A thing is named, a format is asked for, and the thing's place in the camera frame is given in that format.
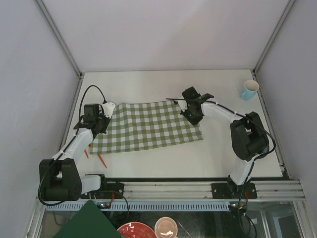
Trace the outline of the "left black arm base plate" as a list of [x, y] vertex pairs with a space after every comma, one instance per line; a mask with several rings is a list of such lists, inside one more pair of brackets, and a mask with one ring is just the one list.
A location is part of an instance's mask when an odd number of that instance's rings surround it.
[[94, 191], [89, 191], [80, 196], [81, 199], [112, 199], [113, 196], [115, 199], [121, 199], [124, 193], [124, 184], [115, 182], [115, 183], [106, 183], [101, 185], [101, 188]]

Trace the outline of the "green white checkered cloth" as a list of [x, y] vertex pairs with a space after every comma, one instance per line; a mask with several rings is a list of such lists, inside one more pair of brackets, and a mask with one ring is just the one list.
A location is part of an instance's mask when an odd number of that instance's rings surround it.
[[90, 145], [90, 154], [133, 152], [203, 140], [173, 101], [116, 106], [105, 134]]

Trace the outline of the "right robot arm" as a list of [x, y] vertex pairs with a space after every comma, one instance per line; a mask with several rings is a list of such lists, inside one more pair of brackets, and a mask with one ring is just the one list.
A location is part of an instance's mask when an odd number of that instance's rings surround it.
[[181, 114], [192, 125], [197, 125], [204, 116], [219, 116], [229, 123], [231, 145], [236, 160], [227, 179], [226, 191], [230, 196], [238, 198], [245, 192], [255, 162], [272, 153], [276, 143], [272, 135], [264, 129], [256, 112], [240, 114], [213, 101], [212, 98], [213, 95], [201, 95], [194, 87], [190, 87], [182, 92], [177, 103]]

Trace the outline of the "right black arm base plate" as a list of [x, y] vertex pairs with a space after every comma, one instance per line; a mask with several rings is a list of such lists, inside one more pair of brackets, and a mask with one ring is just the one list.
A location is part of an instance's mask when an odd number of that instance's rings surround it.
[[235, 183], [221, 182], [212, 183], [211, 191], [213, 199], [245, 199], [246, 195], [250, 199], [258, 197], [254, 183], [237, 186]]

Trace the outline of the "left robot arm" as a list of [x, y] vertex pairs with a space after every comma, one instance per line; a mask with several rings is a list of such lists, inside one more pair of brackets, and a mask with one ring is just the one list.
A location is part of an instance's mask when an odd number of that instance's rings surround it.
[[106, 133], [114, 109], [112, 102], [86, 104], [69, 143], [52, 158], [40, 162], [38, 199], [42, 204], [55, 206], [65, 201], [76, 201], [89, 191], [97, 198], [108, 194], [108, 185], [101, 182], [100, 175], [81, 177], [76, 164], [96, 136]]

